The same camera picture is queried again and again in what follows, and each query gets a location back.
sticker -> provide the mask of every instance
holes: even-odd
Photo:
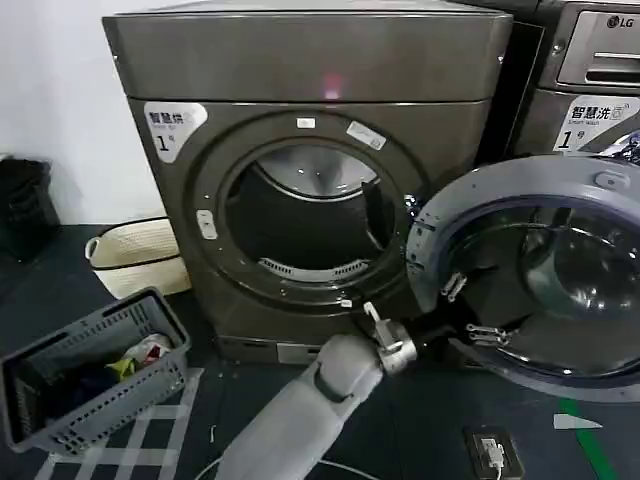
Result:
[[[374,132],[370,128],[365,127],[358,122],[351,122],[351,125],[347,128],[347,135],[355,138],[365,145],[369,145],[374,150],[380,150],[384,147],[384,144],[387,141],[387,139],[379,133]]]
[[[211,213],[210,210],[196,211],[196,218],[198,219],[198,226],[200,227],[202,238],[205,240],[215,240],[218,238],[216,224],[213,223],[213,213]]]
[[[316,128],[315,118],[297,118],[296,125],[298,128]]]
[[[567,111],[554,152],[575,152],[640,111],[640,98],[581,95]]]
[[[207,120],[207,110],[199,103],[147,102],[144,117],[158,157],[173,163],[191,134]]]

green tape line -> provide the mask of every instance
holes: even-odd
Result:
[[[563,413],[580,417],[580,409],[578,402],[575,400],[560,400],[560,409]],[[576,438],[582,447],[582,451],[586,455],[591,467],[595,471],[598,480],[617,480],[615,470],[611,466],[611,462],[604,454],[602,447],[598,443],[598,439],[591,430],[576,430]]]

white wall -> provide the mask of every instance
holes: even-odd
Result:
[[[0,3],[0,153],[51,162],[63,223],[163,214],[100,18],[171,1]]]

door glass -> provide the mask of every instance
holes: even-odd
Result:
[[[501,349],[561,376],[613,375],[640,359],[640,233],[590,208],[512,207],[480,216],[449,242],[443,278],[471,323],[512,336]]]
[[[234,242],[252,261],[301,282],[362,274],[394,231],[393,204],[375,171],[320,146],[259,158],[235,180],[225,213]]]

black bin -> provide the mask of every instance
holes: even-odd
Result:
[[[49,166],[29,160],[0,161],[0,253],[18,262],[35,257],[60,220],[49,197]]]

